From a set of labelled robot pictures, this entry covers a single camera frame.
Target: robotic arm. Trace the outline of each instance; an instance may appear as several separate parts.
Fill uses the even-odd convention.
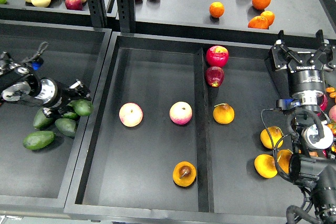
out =
[[[30,58],[16,62],[7,52],[0,55],[0,104],[17,103],[44,107],[46,117],[59,118],[72,112],[72,100],[91,100],[90,90],[80,81],[70,87],[51,78],[40,78],[36,70],[43,64],[40,55],[48,47],[41,43]]]
[[[311,207],[304,211],[290,206],[287,221],[292,224],[303,218],[310,223],[336,223],[336,161],[310,155],[310,152],[328,149],[333,143],[333,134],[326,126],[330,120],[321,111],[319,102],[326,90],[323,73],[336,68],[333,58],[336,49],[323,38],[322,30],[316,33],[320,47],[313,53],[292,51],[284,42],[284,32],[278,36],[267,60],[271,62],[271,71],[287,71],[291,99],[278,100],[276,110],[288,116],[287,130],[293,155],[289,174],[279,165],[276,167],[282,178],[309,194],[308,200],[314,205],[316,215],[316,218],[308,215]]]

